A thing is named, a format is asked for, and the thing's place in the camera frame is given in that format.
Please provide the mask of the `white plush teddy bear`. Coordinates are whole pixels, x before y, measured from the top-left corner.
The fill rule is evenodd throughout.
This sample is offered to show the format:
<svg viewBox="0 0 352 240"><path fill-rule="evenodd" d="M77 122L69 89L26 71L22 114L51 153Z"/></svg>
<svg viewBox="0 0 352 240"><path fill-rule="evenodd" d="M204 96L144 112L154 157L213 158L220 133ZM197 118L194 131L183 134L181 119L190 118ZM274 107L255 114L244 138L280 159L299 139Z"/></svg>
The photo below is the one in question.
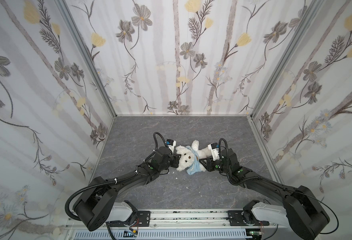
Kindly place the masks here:
<svg viewBox="0 0 352 240"><path fill-rule="evenodd" d="M207 157L211 157L211 151L209 150L208 147L205 147L204 149L199 149L200 142L198 140L194 140L191 147L194 150L203 150ZM192 164L193 162L193 154L190 150L186 148L186 146L177 146L176 147L176 153L181 155L180 162L179 162L179 167L177 168L177 171L182 172L184 170L187 170L188 167Z"/></svg>

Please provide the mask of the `light blue fleece hoodie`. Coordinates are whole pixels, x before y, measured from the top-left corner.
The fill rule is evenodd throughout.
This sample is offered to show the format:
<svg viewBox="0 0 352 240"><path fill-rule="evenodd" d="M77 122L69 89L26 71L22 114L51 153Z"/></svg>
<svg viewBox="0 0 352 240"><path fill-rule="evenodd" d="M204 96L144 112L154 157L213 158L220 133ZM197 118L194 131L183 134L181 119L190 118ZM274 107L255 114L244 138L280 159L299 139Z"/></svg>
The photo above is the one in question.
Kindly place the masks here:
<svg viewBox="0 0 352 240"><path fill-rule="evenodd" d="M199 160L205 159L207 157L206 153L203 150L196 151L191 146L186 146L186 148L193 154L193 162L188 167L187 173L189 175L193 175L198 172L206 172L206 168L199 162Z"/></svg>

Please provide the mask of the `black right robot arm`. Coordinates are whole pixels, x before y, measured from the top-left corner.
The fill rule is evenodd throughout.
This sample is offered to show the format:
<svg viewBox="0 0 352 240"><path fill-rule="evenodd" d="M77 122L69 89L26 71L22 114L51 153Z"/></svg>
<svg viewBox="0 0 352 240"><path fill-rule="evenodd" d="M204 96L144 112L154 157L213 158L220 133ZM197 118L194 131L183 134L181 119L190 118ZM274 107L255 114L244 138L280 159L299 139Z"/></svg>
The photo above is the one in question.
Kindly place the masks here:
<svg viewBox="0 0 352 240"><path fill-rule="evenodd" d="M330 218L313 193L306 187L286 186L269 180L253 170L241 166L232 149L215 157L199 160L208 172L226 174L230 184L253 190L278 202L268 207L263 203L249 204L246 209L259 221L290 227L303 240L315 239L330 223Z"/></svg>

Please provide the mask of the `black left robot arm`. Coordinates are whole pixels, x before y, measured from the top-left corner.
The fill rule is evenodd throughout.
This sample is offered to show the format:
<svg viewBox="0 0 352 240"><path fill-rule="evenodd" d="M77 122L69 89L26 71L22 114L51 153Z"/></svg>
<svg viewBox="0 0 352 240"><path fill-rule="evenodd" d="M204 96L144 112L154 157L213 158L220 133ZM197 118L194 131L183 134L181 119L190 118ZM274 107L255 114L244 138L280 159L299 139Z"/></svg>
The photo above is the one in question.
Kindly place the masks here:
<svg viewBox="0 0 352 240"><path fill-rule="evenodd" d="M139 186L156 180L161 172L178 168L181 155L174 154L169 147L155 150L136 170L114 179L96 177L75 193L65 203L65 213L73 220L81 221L89 231L94 231L109 221L117 197Z"/></svg>

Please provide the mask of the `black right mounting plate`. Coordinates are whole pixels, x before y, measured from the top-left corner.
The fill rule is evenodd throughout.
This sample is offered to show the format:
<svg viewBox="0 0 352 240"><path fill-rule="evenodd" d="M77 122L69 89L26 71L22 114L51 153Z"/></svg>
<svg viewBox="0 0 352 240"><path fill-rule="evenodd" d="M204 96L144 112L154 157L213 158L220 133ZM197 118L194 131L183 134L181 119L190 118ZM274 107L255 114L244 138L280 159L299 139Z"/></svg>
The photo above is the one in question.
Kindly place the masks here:
<svg viewBox="0 0 352 240"><path fill-rule="evenodd" d="M255 218L251 211L228 211L228 221L232 227L245 226L269 226L270 223L266 221L259 221Z"/></svg>

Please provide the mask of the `black mounting plate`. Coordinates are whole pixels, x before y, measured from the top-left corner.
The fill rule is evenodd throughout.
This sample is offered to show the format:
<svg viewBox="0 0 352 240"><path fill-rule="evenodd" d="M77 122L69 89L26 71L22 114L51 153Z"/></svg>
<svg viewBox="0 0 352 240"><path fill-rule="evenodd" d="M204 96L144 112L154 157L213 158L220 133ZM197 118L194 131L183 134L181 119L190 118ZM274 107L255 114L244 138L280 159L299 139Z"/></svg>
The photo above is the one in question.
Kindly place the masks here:
<svg viewBox="0 0 352 240"><path fill-rule="evenodd" d="M133 211L125 225L129 227L148 227L151 211Z"/></svg>
<svg viewBox="0 0 352 240"><path fill-rule="evenodd" d="M266 221L259 221L255 218L251 211L228 211L228 221L232 227L245 226L269 226L270 223Z"/></svg>

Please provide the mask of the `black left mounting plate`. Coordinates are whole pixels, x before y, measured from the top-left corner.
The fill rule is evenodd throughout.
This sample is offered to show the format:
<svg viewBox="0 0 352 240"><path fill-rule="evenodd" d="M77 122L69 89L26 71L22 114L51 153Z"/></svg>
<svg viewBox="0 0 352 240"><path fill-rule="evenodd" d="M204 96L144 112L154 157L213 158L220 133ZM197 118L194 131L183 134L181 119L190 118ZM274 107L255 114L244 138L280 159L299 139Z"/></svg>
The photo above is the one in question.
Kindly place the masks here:
<svg viewBox="0 0 352 240"><path fill-rule="evenodd" d="M151 211L133 211L125 225L129 227L148 227Z"/></svg>

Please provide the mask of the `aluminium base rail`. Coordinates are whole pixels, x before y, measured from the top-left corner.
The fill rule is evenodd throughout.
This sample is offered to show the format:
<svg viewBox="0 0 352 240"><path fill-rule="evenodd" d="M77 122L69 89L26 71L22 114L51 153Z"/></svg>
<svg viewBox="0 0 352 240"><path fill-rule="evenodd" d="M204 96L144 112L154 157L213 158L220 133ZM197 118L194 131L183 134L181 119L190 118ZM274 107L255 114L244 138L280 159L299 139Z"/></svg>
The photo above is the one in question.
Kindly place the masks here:
<svg viewBox="0 0 352 240"><path fill-rule="evenodd" d="M135 227L141 229L256 229L257 231L272 230L275 227L285 227L281 223L268 221L269 226L241 226L232 227L228 221L228 211L240 211L243 209L139 209L138 211L151 211L150 223L148 227ZM114 209L107 218L96 220L96 226L91 227L91 231L106 229L112 224L116 228L128 228L125 223L133 211Z"/></svg>

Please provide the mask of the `aluminium corner post right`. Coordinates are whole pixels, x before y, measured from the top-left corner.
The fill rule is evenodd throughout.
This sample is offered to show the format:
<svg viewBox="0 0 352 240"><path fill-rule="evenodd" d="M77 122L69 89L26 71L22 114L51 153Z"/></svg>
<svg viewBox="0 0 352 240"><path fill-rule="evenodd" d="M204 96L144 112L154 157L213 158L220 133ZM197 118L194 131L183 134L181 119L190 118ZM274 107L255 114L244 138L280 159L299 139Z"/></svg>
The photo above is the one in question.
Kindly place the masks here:
<svg viewBox="0 0 352 240"><path fill-rule="evenodd" d="M272 91L275 83L277 82L279 76L281 75L282 71L284 70L286 64L290 60L290 58L293 56L296 48L299 46L301 40L304 38L304 35L306 31L309 29L311 26L311 22L313 18L316 16L318 12L318 4L322 4L323 1L312 1L311 4L309 5L307 11L304 13L303 18L298 25L297 30L293 34L292 39L290 40L289 44L287 45L284 53L282 54L282 57L278 61L278 64L276 65L276 68L272 72L269 80L267 81L266 86L264 87L263 91L261 92L261 95L259 96L255 107L252 111L252 114L250 115L251 120L253 120L261 111L263 104L267 100L268 95Z"/></svg>

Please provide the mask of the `aluminium corner post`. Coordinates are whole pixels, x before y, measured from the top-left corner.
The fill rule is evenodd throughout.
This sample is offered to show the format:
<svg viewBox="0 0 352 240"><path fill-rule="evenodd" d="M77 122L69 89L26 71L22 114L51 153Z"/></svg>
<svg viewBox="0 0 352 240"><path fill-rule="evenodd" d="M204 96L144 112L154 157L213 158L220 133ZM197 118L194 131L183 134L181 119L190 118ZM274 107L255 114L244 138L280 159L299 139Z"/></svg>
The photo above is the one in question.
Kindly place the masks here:
<svg viewBox="0 0 352 240"><path fill-rule="evenodd" d="M106 105L107 110L109 111L110 116L114 120L117 117L117 114L112 106L112 103L108 97L105 87L102 84L102 80L99 77L99 74L97 73L96 67L94 65L94 61L92 60L91 54L88 51L84 38L82 37L80 31L78 30L76 23L70 13L68 5L66 4L65 1L62 1L62 0L55 0L55 4L58 7L60 14L66 26L69 29L69 32L75 42L76 47L78 48L80 55L82 56L83 60L86 63L86 66L88 67L91 73L93 81L98 91L100 92L100 95Z"/></svg>
<svg viewBox="0 0 352 240"><path fill-rule="evenodd" d="M250 115L251 120L253 120L261 111L263 104L267 100L268 95L272 91L275 83L277 82L279 76L281 75L282 71L284 70L286 64L290 60L290 58L293 56L296 48L299 46L301 40L304 38L304 35L306 31L309 29L311 26L311 22L313 18L316 16L318 12L318 4L322 4L323 1L312 1L311 4L309 5L307 11L304 13L303 18L298 25L297 30L293 34L292 39L290 40L289 44L287 45L284 53L282 54L282 57L278 61L278 64L276 65L276 68L272 72L269 80L267 81L266 86L264 87L263 91L261 92L261 95L259 96L255 107L252 111L252 114Z"/></svg>

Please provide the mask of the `aluminium corner post left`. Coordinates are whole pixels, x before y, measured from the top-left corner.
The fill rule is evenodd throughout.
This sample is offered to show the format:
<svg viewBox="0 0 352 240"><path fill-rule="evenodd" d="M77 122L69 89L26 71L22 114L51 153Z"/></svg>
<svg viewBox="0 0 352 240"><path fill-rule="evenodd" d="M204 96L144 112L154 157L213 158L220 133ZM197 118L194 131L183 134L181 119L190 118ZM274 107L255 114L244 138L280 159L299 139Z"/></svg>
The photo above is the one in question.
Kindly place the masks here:
<svg viewBox="0 0 352 240"><path fill-rule="evenodd" d="M110 116L114 120L117 117L117 114L112 106L112 103L108 97L105 87L102 84L102 80L99 77L99 74L97 73L96 67L94 65L94 61L92 60L91 54L88 51L84 38L82 37L80 31L78 30L76 23L70 13L68 5L66 4L65 1L62 1L62 0L55 0L55 4L58 7L60 14L66 26L69 29L69 32L75 42L76 47L78 48L80 55L82 56L83 60L86 63L86 66L88 67L91 73L93 81L98 91L100 92L100 95L106 105L107 110L109 111Z"/></svg>

